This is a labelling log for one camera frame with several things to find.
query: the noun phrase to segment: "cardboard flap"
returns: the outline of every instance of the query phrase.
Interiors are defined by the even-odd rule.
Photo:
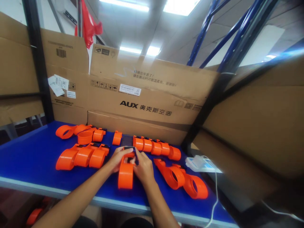
[[[89,72],[89,55],[83,38],[41,29],[45,62],[82,73]]]
[[[93,46],[90,74],[194,100],[208,96],[218,75],[99,44]]]
[[[0,37],[30,46],[27,26],[0,12]]]

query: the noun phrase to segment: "cardboard box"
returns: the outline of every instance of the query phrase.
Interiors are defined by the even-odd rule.
[[[79,123],[86,112],[74,110],[82,110],[97,127],[180,144],[217,78],[216,72],[96,44],[89,75],[83,39],[45,29],[41,34],[48,77],[68,79],[76,94],[69,98],[64,90],[57,97],[51,90],[56,120]],[[76,113],[82,117],[70,118]]]

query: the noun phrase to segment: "fluorescent light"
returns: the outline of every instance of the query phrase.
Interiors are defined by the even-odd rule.
[[[150,55],[150,56],[157,56],[160,52],[161,52],[161,51],[160,51],[160,48],[159,48],[159,47],[150,46],[150,47],[148,48],[147,55]]]
[[[266,57],[274,59],[276,56],[275,55],[267,55]]]
[[[140,49],[128,48],[128,47],[122,47],[122,46],[120,46],[119,50],[132,52],[132,53],[136,53],[136,54],[141,54],[142,53],[142,51]]]
[[[164,12],[188,16],[200,0],[167,0]]]
[[[129,3],[129,2],[123,2],[123,1],[117,1],[117,0],[100,0],[100,1],[104,2],[104,3],[110,3],[110,4],[113,4],[113,5],[119,5],[119,6],[131,8],[131,9],[134,9],[134,10],[149,12],[149,7],[143,6],[143,5],[133,4],[133,3]]]

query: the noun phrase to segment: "orange ring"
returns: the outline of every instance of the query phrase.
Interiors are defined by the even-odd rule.
[[[71,170],[74,168],[75,157],[80,150],[78,146],[79,144],[75,144],[72,148],[61,153],[56,163],[56,170]]]
[[[100,169],[108,153],[109,147],[105,146],[104,144],[101,144],[100,147],[98,147],[93,152],[92,157],[90,159],[89,167]]]
[[[151,152],[151,150],[152,150],[151,139],[146,138],[146,137],[142,137],[142,139],[143,139],[143,148],[142,148],[142,151],[144,151],[144,152]]]
[[[124,163],[126,157],[134,157],[134,152],[128,153],[121,159],[119,174],[118,174],[118,189],[133,188],[133,164]]]
[[[139,151],[143,150],[143,144],[144,144],[144,141],[141,137],[139,137],[139,136],[133,137],[133,146],[135,146]]]
[[[151,154],[152,155],[161,155],[162,153],[162,146],[158,142],[152,141],[152,149],[151,149]]]
[[[58,136],[61,139],[68,139],[71,138],[74,134],[74,130],[78,127],[76,126],[69,126],[69,125],[63,125],[59,127],[56,131],[56,136]]]
[[[161,145],[161,154],[168,156],[170,153],[169,144],[164,141],[160,141],[158,139],[156,141]]]
[[[97,147],[95,147],[91,144],[87,145],[86,147],[80,148],[80,150],[78,151],[78,153],[75,157],[74,165],[87,167],[89,165],[91,156],[92,156],[94,150],[96,150],[96,149],[97,149]]]
[[[93,141],[94,142],[101,142],[105,133],[106,133],[106,131],[102,130],[102,128],[99,128],[98,130],[95,130],[94,134],[93,134]]]
[[[114,138],[113,138],[113,143],[112,144],[119,146],[122,137],[123,137],[122,132],[115,131]]]
[[[175,147],[170,147],[170,153],[168,158],[171,160],[179,161],[181,159],[181,151]]]
[[[80,132],[82,132],[84,130],[88,130],[90,128],[92,128],[92,125],[86,126],[84,124],[81,124],[78,127],[76,127],[76,129],[74,130],[74,135],[78,135],[78,133],[80,133]]]
[[[92,142],[93,132],[91,131],[82,131],[78,135],[78,144],[86,145]]]
[[[186,173],[184,173],[184,175],[186,179],[184,189],[188,195],[193,199],[206,199],[208,197],[208,189],[202,179]]]
[[[35,210],[32,211],[30,216],[28,217],[28,220],[26,221],[27,225],[34,225],[36,222],[39,214],[42,212],[42,208],[36,208]]]
[[[154,159],[154,163],[172,189],[177,190],[185,184],[185,177],[178,167],[166,167],[166,163],[161,159]]]

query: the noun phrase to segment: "barcode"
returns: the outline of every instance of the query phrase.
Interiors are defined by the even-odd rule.
[[[61,58],[66,58],[67,57],[67,54],[66,54],[66,51],[65,50],[62,50],[62,49],[57,49],[56,48],[56,52],[57,52],[57,55]]]

